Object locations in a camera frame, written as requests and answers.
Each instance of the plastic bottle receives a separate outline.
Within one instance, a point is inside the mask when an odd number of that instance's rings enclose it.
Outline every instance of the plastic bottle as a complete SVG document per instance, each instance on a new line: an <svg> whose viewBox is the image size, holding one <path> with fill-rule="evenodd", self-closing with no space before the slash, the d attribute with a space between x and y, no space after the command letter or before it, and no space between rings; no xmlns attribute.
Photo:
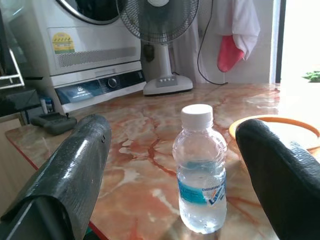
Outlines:
<svg viewBox="0 0 320 240"><path fill-rule="evenodd" d="M196 233L220 229L226 219L227 144L213 130L213 108L206 104L181 111L182 132L173 144L177 164L179 210L184 224Z"/></svg>

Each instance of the fan pole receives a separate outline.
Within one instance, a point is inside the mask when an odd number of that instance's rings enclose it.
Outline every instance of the fan pole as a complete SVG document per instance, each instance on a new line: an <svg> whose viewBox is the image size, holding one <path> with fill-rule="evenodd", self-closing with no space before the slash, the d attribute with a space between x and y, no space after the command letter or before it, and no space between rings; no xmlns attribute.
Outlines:
<svg viewBox="0 0 320 240"><path fill-rule="evenodd" d="M160 77L171 76L172 72L171 72L168 45L157 45L156 47L158 48L158 60L159 60L159 68L161 72Z"/></svg>

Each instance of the red cloth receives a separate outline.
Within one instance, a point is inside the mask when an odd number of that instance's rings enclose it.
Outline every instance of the red cloth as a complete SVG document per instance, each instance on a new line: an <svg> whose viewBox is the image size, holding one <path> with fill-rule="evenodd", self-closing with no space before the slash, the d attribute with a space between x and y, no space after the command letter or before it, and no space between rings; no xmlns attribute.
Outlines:
<svg viewBox="0 0 320 240"><path fill-rule="evenodd" d="M217 67L223 73L228 72L244 56L245 53L237 48L232 35L223 36L218 55Z"/></svg>

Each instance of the fan base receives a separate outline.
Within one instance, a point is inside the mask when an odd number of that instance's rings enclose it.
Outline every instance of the fan base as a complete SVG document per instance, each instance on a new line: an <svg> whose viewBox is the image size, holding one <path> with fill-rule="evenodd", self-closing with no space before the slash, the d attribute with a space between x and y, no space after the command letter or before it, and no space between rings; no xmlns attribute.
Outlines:
<svg viewBox="0 0 320 240"><path fill-rule="evenodd" d="M192 88L193 83L190 78L180 75L170 75L152 79L147 82L144 86L143 94L145 96L174 94L189 91Z"/></svg>

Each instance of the marble tabletop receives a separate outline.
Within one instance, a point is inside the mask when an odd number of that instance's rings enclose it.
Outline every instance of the marble tabletop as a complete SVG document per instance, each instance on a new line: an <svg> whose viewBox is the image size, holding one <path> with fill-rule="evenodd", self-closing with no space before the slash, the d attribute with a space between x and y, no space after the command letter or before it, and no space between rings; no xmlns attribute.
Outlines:
<svg viewBox="0 0 320 240"><path fill-rule="evenodd" d="M90 226L102 240L259 240L278 239L253 190L236 142L228 133L236 120L278 114L320 128L320 86L199 84L190 92L144 97L141 92L73 112L78 120L104 116L112 140ZM181 109L213 106L214 127L226 139L227 216L221 230L201 235L179 216L176 164L172 145L181 131ZM27 125L6 133L9 141L39 168L70 134L51 136Z"/></svg>

